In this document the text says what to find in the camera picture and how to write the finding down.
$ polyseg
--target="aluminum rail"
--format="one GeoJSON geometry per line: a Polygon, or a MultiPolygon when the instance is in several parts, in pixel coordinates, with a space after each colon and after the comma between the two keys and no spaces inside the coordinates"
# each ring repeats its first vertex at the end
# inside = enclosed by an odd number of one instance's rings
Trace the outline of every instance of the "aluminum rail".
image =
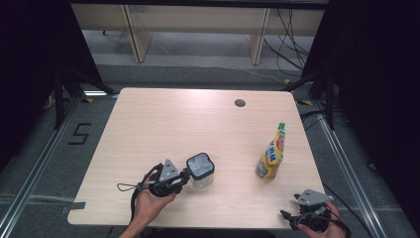
{"type": "MultiPolygon", "coordinates": [[[[314,101],[314,107],[315,110],[323,109],[321,103],[318,100],[314,101]]],[[[371,205],[355,171],[353,170],[353,167],[350,164],[346,153],[344,152],[343,147],[341,146],[340,141],[336,136],[336,133],[330,129],[327,122],[323,120],[322,115],[318,114],[318,118],[321,121],[322,129],[324,130],[324,133],[327,136],[327,140],[334,151],[337,162],[339,163],[344,177],[349,184],[350,190],[355,197],[356,203],[361,210],[362,216],[367,223],[367,227],[370,230],[371,235],[374,238],[386,238],[387,236],[380,223],[379,217],[377,216],[376,211],[371,205]]]]}
{"type": "Polygon", "coordinates": [[[58,128],[52,131],[52,135],[50,136],[46,146],[44,147],[43,151],[38,157],[38,160],[32,167],[31,172],[26,178],[24,184],[22,185],[19,192],[16,194],[15,198],[12,201],[12,204],[9,206],[6,213],[1,218],[0,237],[7,238],[11,234],[13,228],[15,227],[20,215],[22,214],[25,208],[28,199],[31,196],[31,193],[34,191],[45,168],[47,167],[50,158],[59,142],[59,139],[67,126],[68,120],[70,119],[79,102],[79,97],[71,99],[67,109],[65,110],[64,120],[58,128]]]}

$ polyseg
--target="cable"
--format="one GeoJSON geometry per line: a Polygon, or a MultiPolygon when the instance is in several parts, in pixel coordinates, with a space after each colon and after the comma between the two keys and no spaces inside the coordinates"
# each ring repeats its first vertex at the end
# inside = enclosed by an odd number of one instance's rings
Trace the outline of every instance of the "cable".
{"type": "Polygon", "coordinates": [[[365,231],[367,232],[367,235],[372,238],[372,235],[367,227],[367,225],[361,220],[361,218],[332,190],[330,189],[323,181],[322,184],[329,190],[331,191],[331,193],[333,193],[333,195],[335,197],[337,197],[337,199],[339,199],[344,206],[346,206],[346,208],[356,217],[356,219],[358,219],[359,223],[362,225],[362,227],[365,229],[365,231]]]}
{"type": "Polygon", "coordinates": [[[284,55],[282,55],[281,53],[279,53],[278,51],[276,51],[272,46],[269,45],[269,43],[266,41],[266,39],[264,38],[263,41],[266,43],[266,45],[274,52],[277,54],[278,57],[283,58],[284,60],[288,61],[290,64],[292,64],[293,66],[297,67],[299,70],[302,70],[303,68],[299,65],[297,65],[296,63],[294,63],[292,60],[288,59],[287,57],[285,57],[284,55]]]}

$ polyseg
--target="human hand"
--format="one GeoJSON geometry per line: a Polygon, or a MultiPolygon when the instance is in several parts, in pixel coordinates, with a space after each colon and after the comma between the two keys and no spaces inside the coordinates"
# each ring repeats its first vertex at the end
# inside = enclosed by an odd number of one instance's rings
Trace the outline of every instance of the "human hand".
{"type": "Polygon", "coordinates": [[[126,231],[120,238],[139,237],[143,230],[155,220],[161,210],[176,197],[175,193],[169,196],[157,197],[148,189],[143,189],[136,197],[134,217],[126,231]]]}
{"type": "MultiPolygon", "coordinates": [[[[337,209],[337,207],[331,201],[326,201],[325,203],[331,211],[330,219],[342,220],[339,209],[337,209]]],[[[303,224],[298,224],[297,228],[310,238],[346,238],[346,232],[340,226],[334,224],[333,222],[328,223],[328,227],[323,233],[317,233],[311,228],[309,228],[309,226],[303,224]]]]}

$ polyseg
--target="yellow bottle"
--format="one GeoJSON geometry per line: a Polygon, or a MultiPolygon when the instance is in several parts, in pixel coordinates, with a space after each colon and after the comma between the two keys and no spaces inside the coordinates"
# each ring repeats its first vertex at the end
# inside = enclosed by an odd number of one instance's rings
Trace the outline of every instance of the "yellow bottle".
{"type": "Polygon", "coordinates": [[[275,134],[274,139],[269,143],[257,164],[256,173],[261,178],[273,179],[277,174],[278,167],[283,161],[285,134],[285,125],[280,123],[277,128],[277,134],[275,134]]]}

